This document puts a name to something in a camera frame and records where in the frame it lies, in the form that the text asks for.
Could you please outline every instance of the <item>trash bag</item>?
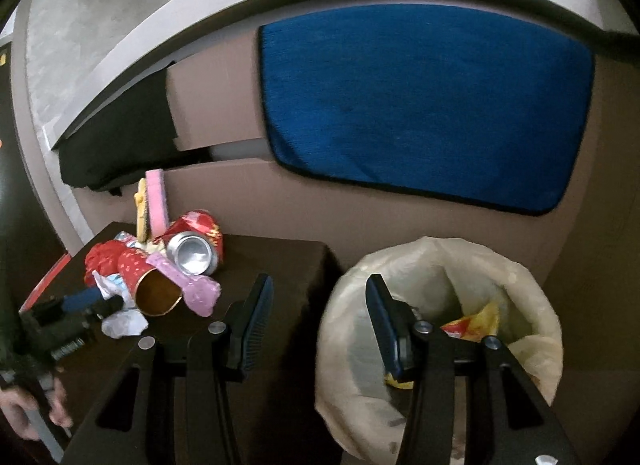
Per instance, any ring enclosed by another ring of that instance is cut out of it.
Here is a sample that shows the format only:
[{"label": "trash bag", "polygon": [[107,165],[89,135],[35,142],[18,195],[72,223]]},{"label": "trash bag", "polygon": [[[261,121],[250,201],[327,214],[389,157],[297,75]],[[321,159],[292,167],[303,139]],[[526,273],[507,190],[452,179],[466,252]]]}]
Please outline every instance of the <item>trash bag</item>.
[{"label": "trash bag", "polygon": [[[349,454],[376,465],[394,464],[406,422],[392,401],[398,390],[385,385],[367,312],[365,284],[372,273],[382,275],[395,299],[436,325],[497,303],[498,337],[551,403],[562,374],[561,329],[529,270],[464,239],[424,237],[366,255],[340,278],[324,311],[316,410]],[[454,429],[454,441],[464,440],[460,430]]]}]

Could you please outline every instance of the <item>dark brown table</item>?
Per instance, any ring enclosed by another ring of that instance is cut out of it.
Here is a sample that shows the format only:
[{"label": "dark brown table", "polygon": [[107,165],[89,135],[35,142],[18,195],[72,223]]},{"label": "dark brown table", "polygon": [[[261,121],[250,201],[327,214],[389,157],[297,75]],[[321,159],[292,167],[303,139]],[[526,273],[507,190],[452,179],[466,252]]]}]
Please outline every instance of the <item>dark brown table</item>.
[{"label": "dark brown table", "polygon": [[[46,297],[83,289],[86,253],[121,230],[133,233],[134,226],[108,225],[53,280]],[[314,409],[318,325],[340,276],[324,244],[226,235],[224,265],[214,275],[222,295],[212,317],[198,317],[180,303],[166,316],[151,318],[144,334],[159,341],[191,336],[212,320],[222,319],[232,302],[244,299],[261,272],[268,273],[274,283],[273,312],[262,351],[248,380],[228,384],[242,461],[246,465],[338,464],[341,449]],[[65,369],[61,379],[76,427],[137,341],[138,337],[109,339],[97,330],[95,345],[61,362]]]}]

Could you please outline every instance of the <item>blue cushion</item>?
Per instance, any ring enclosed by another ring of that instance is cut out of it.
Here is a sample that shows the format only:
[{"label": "blue cushion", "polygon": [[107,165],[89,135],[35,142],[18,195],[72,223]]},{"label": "blue cushion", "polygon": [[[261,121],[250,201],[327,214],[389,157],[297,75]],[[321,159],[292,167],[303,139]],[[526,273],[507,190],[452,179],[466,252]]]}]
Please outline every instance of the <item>blue cushion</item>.
[{"label": "blue cushion", "polygon": [[471,8],[338,8],[264,26],[274,156],[310,176],[543,214],[564,194],[593,56]]}]

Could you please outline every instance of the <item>trash can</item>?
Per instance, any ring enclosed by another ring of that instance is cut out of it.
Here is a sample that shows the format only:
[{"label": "trash can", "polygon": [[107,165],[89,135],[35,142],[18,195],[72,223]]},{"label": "trash can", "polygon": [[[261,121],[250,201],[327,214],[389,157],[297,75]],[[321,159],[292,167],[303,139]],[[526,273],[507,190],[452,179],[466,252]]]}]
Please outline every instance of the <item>trash can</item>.
[{"label": "trash can", "polygon": [[[367,312],[365,286],[372,273],[382,275],[395,299],[437,325],[497,304],[498,337],[551,403],[562,374],[561,328],[529,270],[464,239],[424,237],[366,255],[340,278],[324,311],[316,410],[349,454],[394,464],[406,422],[397,390],[385,384]],[[463,441],[463,432],[454,428],[454,440]]]}]

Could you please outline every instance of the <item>person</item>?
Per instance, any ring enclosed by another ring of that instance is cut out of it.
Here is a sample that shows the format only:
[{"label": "person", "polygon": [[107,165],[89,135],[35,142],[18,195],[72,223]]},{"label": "person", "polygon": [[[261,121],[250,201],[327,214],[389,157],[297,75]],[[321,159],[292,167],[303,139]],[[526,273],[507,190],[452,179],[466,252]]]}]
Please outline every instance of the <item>person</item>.
[{"label": "person", "polygon": [[[59,378],[54,380],[54,391],[49,398],[51,411],[49,418],[60,427],[69,428],[73,421],[65,407],[66,391]],[[0,410],[15,434],[26,440],[39,440],[40,436],[30,424],[26,410],[37,408],[36,400],[19,387],[9,387],[0,390]]]}]

